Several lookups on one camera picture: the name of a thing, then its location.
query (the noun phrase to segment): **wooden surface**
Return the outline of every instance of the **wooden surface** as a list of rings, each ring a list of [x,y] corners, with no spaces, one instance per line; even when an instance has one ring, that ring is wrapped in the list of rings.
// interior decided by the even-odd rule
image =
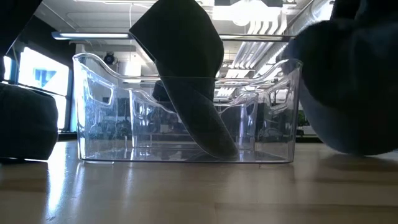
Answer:
[[[0,223],[398,223],[398,152],[298,144],[295,162],[89,164],[76,142],[0,167]]]

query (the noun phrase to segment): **transparent container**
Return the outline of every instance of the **transparent container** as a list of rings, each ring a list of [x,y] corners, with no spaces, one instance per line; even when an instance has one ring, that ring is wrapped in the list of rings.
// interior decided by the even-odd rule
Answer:
[[[214,107],[238,149],[238,156],[232,159],[207,154],[192,139],[173,104],[152,97],[159,77],[120,75],[89,53],[78,54],[73,61],[80,159],[258,164],[293,161],[299,61],[280,61],[256,78],[212,79]],[[202,78],[169,79],[197,82]]]

